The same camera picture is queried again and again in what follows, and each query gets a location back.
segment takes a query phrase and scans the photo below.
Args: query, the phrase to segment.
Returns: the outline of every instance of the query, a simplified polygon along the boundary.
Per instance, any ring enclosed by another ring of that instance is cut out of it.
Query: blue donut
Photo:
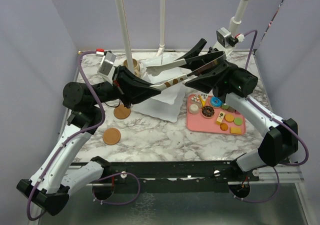
[[[211,104],[212,107],[218,109],[218,108],[220,108],[222,106],[222,101],[219,98],[213,96],[210,99],[210,104]]]

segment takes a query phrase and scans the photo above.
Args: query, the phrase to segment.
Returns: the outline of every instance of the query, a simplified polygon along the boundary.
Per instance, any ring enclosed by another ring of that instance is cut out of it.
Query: tabletop
[[[171,52],[179,58],[184,52]],[[116,53],[115,66],[126,59],[124,53]],[[132,57],[138,61],[154,58],[155,52],[133,52]],[[248,52],[233,52],[228,61],[244,68]],[[101,83],[103,79],[97,74],[101,57],[86,55],[82,67],[91,84]],[[266,108],[271,109],[263,87],[257,65],[253,56],[248,70],[259,80],[252,96]],[[84,82],[79,75],[77,82]],[[103,104],[106,119],[90,140],[81,148],[74,162],[88,162],[100,156],[109,162],[165,162],[165,161],[209,161],[233,160],[243,153],[259,147],[262,137],[253,125],[245,120],[246,133],[242,136],[190,131],[186,127],[187,98],[196,94],[195,89],[187,88],[177,122],[172,123],[132,111],[124,120],[115,118],[114,108]],[[118,101],[108,102],[116,105]],[[106,145],[102,139],[108,128],[121,132],[121,140],[115,145]]]

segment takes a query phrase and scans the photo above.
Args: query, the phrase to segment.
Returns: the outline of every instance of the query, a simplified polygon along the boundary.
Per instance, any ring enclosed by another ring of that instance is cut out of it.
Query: black wire
[[[104,102],[104,104],[105,105],[107,105],[108,107],[110,107],[110,108],[117,108],[117,107],[119,107],[120,106],[120,104],[121,104],[121,100],[119,99],[119,104],[117,105],[117,106],[111,106],[111,105],[108,105],[106,102]]]

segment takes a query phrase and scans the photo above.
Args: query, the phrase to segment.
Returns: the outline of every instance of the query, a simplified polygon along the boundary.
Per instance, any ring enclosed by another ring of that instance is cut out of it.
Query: chocolate donut
[[[210,119],[214,116],[215,110],[212,106],[204,106],[201,113],[206,119]]]

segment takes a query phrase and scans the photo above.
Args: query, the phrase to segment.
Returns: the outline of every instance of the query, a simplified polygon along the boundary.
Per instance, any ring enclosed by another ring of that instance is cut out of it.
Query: gray wall
[[[309,199],[320,222],[320,0],[285,0],[256,53],[274,111],[293,118],[310,158],[301,167]],[[300,146],[295,159],[302,161]]]
[[[240,0],[166,0],[165,45],[189,49],[200,38],[208,48],[216,30],[228,27]],[[123,49],[115,0],[52,0],[79,50]],[[239,31],[258,29],[260,41],[281,0],[251,0]],[[160,0],[124,0],[131,48],[157,49],[160,42]],[[250,39],[238,49],[248,49]]]
[[[77,50],[51,0],[0,0],[0,224],[27,223],[20,179],[55,145]]]

